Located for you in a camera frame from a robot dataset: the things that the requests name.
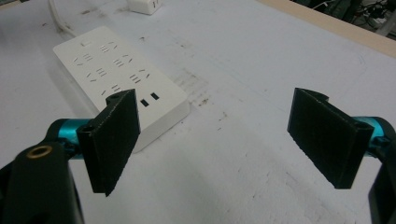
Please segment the white power strip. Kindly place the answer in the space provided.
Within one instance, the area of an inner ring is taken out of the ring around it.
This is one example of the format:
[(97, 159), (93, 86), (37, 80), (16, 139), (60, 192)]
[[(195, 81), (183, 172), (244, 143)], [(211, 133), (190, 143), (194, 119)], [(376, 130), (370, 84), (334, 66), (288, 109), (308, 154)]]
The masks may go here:
[(141, 130), (135, 152), (190, 113), (187, 93), (105, 26), (68, 40), (53, 51), (98, 110), (106, 107), (108, 96), (135, 90)]

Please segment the white plug adapter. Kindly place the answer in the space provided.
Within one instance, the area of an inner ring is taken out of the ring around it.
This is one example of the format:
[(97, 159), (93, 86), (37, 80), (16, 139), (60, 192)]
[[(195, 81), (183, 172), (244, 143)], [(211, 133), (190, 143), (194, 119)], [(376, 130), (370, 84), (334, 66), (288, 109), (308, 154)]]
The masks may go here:
[(126, 2), (132, 12), (146, 15), (152, 15), (163, 5), (163, 0), (126, 0)]

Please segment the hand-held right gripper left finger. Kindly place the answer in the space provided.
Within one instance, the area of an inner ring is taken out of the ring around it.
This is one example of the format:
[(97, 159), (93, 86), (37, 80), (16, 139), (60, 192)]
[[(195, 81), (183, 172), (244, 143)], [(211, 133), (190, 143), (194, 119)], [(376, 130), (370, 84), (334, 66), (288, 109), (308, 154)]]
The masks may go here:
[(81, 157), (92, 191), (109, 195), (131, 156), (140, 134), (134, 89), (106, 98), (106, 106), (93, 119), (57, 119), (46, 133), (70, 157)]

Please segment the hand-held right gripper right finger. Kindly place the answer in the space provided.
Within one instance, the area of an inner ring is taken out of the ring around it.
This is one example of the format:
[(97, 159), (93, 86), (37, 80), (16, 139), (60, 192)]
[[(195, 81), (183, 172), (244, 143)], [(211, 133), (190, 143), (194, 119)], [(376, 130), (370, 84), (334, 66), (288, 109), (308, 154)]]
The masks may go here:
[(336, 189), (352, 187), (362, 158), (385, 161), (396, 149), (396, 129), (380, 117), (350, 117), (316, 91), (294, 90), (288, 132)]

